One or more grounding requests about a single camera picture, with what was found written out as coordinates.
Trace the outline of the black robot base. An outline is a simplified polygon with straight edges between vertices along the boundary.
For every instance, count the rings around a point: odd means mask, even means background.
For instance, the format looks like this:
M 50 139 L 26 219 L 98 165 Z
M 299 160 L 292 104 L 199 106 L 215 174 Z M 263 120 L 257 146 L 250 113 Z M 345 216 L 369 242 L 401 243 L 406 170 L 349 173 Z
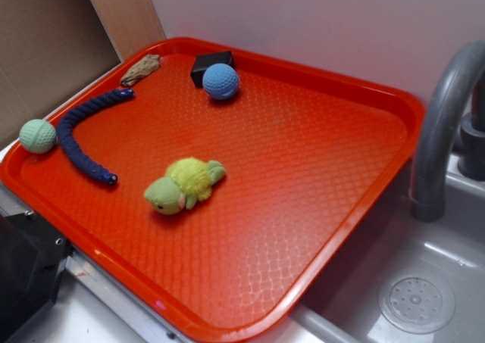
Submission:
M 1 217 L 1 341 L 55 305 L 70 244 L 38 214 Z

